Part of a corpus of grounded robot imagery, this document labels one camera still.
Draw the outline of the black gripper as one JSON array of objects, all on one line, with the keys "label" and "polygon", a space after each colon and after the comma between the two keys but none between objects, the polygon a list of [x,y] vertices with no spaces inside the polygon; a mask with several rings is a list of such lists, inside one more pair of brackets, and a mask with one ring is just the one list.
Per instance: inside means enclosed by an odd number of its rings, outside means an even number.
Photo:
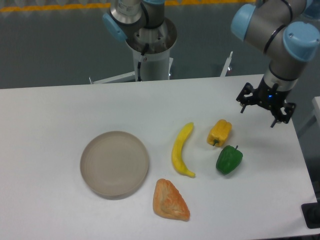
[{"label": "black gripper", "polygon": [[271,128],[280,123],[288,124],[297,105],[286,101],[290,90],[279,91],[279,89],[280,86],[277,83],[269,87],[264,81],[261,81],[258,88],[255,89],[247,82],[236,98],[242,107],[240,112],[243,113],[247,106],[258,105],[269,110],[273,115]]}]

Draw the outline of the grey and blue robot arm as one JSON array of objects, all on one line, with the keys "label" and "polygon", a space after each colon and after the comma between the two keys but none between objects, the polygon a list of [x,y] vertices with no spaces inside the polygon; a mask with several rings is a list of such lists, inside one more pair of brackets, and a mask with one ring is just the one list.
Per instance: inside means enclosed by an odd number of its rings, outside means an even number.
[{"label": "grey and blue robot arm", "polygon": [[[237,101],[243,108],[257,105],[271,112],[274,123],[288,123],[296,104],[286,98],[320,45],[320,32],[296,21],[310,0],[268,0],[261,6],[243,5],[230,29],[270,57],[268,70],[257,88],[247,83]],[[165,17],[162,0],[113,0],[102,17],[109,33],[132,50],[135,79],[168,80],[169,54],[177,40],[175,25]]]}]

